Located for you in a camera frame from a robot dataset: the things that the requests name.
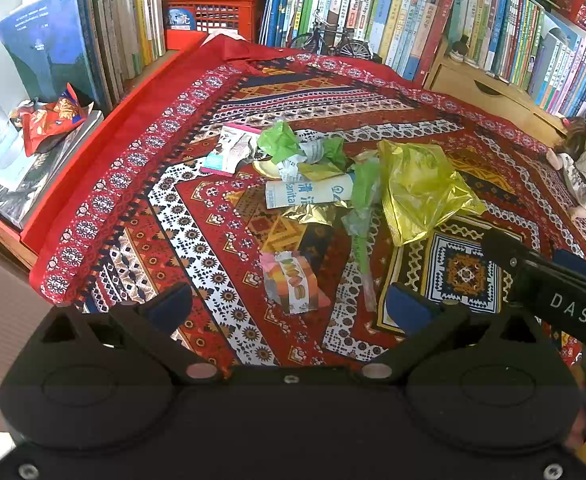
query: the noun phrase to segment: red box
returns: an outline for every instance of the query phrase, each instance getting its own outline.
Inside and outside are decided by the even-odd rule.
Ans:
[[[211,33],[218,28],[236,30],[246,41],[257,43],[266,0],[163,0],[164,11],[180,7],[195,16],[196,30]],[[170,29],[177,38],[188,30]]]

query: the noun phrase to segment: plastic wrapper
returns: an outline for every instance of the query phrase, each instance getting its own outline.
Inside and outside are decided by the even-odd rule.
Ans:
[[[396,246],[425,238],[457,212],[486,211],[440,146],[382,140],[377,147],[382,205]]]
[[[338,208],[349,208],[350,202],[339,200],[332,204],[296,205],[286,209],[280,216],[294,220],[300,224],[324,224],[334,226],[338,216]]]
[[[257,145],[272,157],[273,164],[278,164],[289,156],[301,154],[299,139],[284,121],[277,121],[272,127],[263,130]]]
[[[77,95],[70,84],[60,95],[57,103],[49,103],[36,107],[35,103],[22,106],[16,115],[22,122],[24,131],[24,149],[26,156],[34,153],[46,153],[64,138],[69,132],[80,126],[85,120],[92,104],[82,108]]]
[[[353,253],[359,265],[364,291],[364,304],[369,312],[377,310],[366,240],[371,223],[372,205],[379,200],[380,164],[377,156],[361,158],[354,165],[355,181],[351,195],[352,211],[342,218],[346,232],[353,237]]]
[[[329,306],[307,259],[297,251],[260,254],[264,289],[286,314],[301,314]]]

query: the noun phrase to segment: gold foil wrapper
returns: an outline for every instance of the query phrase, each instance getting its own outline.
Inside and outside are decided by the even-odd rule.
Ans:
[[[436,144],[377,144],[382,206],[396,246],[425,238],[454,214],[481,215],[484,204]]]
[[[339,215],[338,208],[350,208],[350,200],[330,204],[295,205],[286,209],[280,216],[300,224],[315,223],[333,227]]]

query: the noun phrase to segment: screw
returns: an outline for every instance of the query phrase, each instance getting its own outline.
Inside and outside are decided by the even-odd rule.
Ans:
[[[18,469],[17,472],[24,480],[36,480],[39,478],[39,471],[32,464],[22,464]]]
[[[393,369],[384,363],[369,363],[362,366],[362,375],[367,379],[387,379],[393,374]]]
[[[544,480],[558,480],[564,474],[564,468],[559,464],[551,464],[544,469]]]

